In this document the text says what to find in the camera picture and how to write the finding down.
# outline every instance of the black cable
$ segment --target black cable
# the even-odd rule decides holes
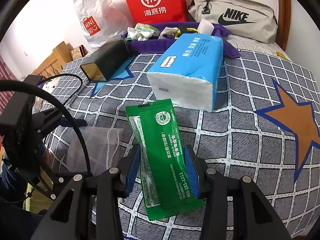
[[[33,187],[31,192],[28,192],[26,197],[24,199],[21,199],[21,200],[18,200],[18,201],[15,201],[15,202],[8,202],[8,204],[19,204],[21,202],[24,202],[25,200],[27,200],[28,198],[32,197],[32,193],[33,191],[35,190],[35,188]]]
[[[81,77],[79,77],[79,76],[77,76],[77,75],[75,75],[75,74],[62,73],[62,74],[58,74],[58,75],[55,75],[55,76],[52,76],[52,77],[49,77],[49,78],[46,78],[46,79],[42,80],[42,81],[39,83],[39,85],[41,85],[42,83],[48,82],[48,81],[50,81],[50,80],[52,80],[52,79],[55,79],[55,78],[57,78],[57,77],[63,77],[63,76],[76,77],[76,78],[78,78],[78,79],[80,80],[80,82],[81,82],[81,84],[80,84],[80,86],[78,87],[78,89],[77,89],[76,91],[74,91],[73,94],[72,94],[71,96],[69,96],[66,101],[64,101],[63,105],[65,106],[66,103],[82,88],[83,81],[82,81]]]
[[[76,121],[73,119],[73,117],[69,113],[69,111],[57,98],[55,98],[53,95],[49,94],[48,92],[36,86],[30,85],[24,82],[16,81],[16,80],[0,80],[0,92],[2,91],[17,91],[17,92],[27,93],[30,95],[40,97],[46,100],[47,102],[49,102],[50,104],[54,105],[62,114],[64,114],[65,118],[67,118],[67,120],[71,124],[71,127],[75,130],[78,136],[78,139],[80,141],[80,144],[84,153],[84,159],[87,166],[88,176],[92,177],[88,149],[87,149],[87,146],[85,145],[85,141],[82,136],[82,133],[78,125],[76,124]]]

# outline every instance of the gray checkered fabric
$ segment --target gray checkered fabric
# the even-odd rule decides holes
[[[294,181],[295,138],[270,121],[253,113],[256,109],[279,104],[272,79],[275,79],[298,102],[312,101],[316,122],[320,122],[319,91],[313,74],[305,68],[278,57],[243,50],[240,59],[224,61],[217,100],[212,113],[175,106],[183,144],[193,145],[198,157],[225,176],[253,178],[266,195],[292,236],[303,231],[320,215],[320,151],[313,148],[303,170]],[[81,60],[65,65],[64,73],[78,74],[84,87],[68,103],[76,118],[90,126],[124,128],[119,146],[126,156],[135,143],[125,115],[125,107],[155,100],[146,72],[159,54],[139,55],[130,66],[134,78],[110,81],[95,97],[90,97],[93,83],[78,67]],[[53,95],[60,101],[68,98],[79,81],[64,77]],[[52,169],[68,167],[65,155],[71,128],[58,127],[45,145],[54,156]],[[149,221],[143,204],[140,178],[125,203],[119,204],[125,236],[147,240],[198,239],[204,209],[179,214],[159,221]],[[228,198],[227,239],[233,236],[232,198]]]

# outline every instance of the white drawstring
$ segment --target white drawstring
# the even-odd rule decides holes
[[[110,129],[108,130],[108,132],[107,132],[107,142],[108,142],[107,160],[106,160],[106,168],[107,168],[107,169],[109,169],[109,168],[108,168],[108,159],[109,159],[109,150],[110,150],[109,132],[110,132],[111,130],[113,130],[113,129],[114,129],[114,128],[110,128]],[[116,151],[117,151],[117,149],[118,149],[118,147],[119,147],[119,144],[120,144],[120,135],[119,135],[119,131],[118,131],[117,129],[115,129],[115,130],[116,130],[116,132],[117,132],[117,134],[118,134],[118,144],[117,144],[117,146],[116,146],[115,151],[113,152],[112,158],[115,156]]]

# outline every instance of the red curtain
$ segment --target red curtain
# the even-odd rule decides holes
[[[0,80],[17,80],[15,75],[10,71],[4,60],[0,55]],[[12,97],[12,91],[0,92],[0,114],[2,114],[5,106],[7,105],[8,101]]]

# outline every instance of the orange star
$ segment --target orange star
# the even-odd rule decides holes
[[[297,103],[273,80],[280,104],[255,111],[281,129],[292,132],[296,141],[294,182],[305,164],[312,147],[320,149],[319,129],[315,122],[312,102]]]

